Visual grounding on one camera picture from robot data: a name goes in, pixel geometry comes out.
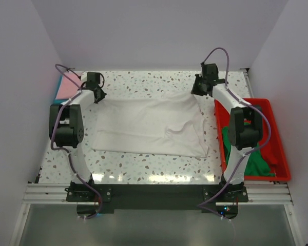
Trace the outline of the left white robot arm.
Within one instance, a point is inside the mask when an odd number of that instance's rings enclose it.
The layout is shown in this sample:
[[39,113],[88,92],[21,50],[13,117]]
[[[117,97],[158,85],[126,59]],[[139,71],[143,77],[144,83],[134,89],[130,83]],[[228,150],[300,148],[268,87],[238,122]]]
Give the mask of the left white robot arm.
[[95,198],[96,188],[91,184],[83,149],[83,114],[91,105],[99,103],[106,96],[103,91],[105,78],[100,72],[84,72],[81,75],[81,88],[76,94],[61,104],[49,108],[49,138],[53,151],[64,151],[68,158],[73,183],[83,183],[78,195],[84,201]]

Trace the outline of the white t shirt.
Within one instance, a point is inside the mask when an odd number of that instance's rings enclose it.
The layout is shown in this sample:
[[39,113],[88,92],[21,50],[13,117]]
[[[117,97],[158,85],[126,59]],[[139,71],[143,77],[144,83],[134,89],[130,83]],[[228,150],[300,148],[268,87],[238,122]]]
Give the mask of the white t shirt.
[[99,104],[92,148],[99,151],[204,158],[205,118],[190,93],[115,99]]

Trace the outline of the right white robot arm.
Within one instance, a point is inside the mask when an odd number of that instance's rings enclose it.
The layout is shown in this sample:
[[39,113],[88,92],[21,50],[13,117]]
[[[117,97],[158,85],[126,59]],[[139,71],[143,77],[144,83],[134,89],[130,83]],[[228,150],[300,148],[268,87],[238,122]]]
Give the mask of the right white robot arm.
[[201,63],[201,73],[195,75],[191,94],[209,95],[229,113],[228,139],[231,145],[227,167],[218,189],[219,197],[231,201],[237,190],[234,186],[244,182],[244,173],[251,152],[263,137],[263,117],[260,106],[254,106],[229,89],[220,79],[216,64]]

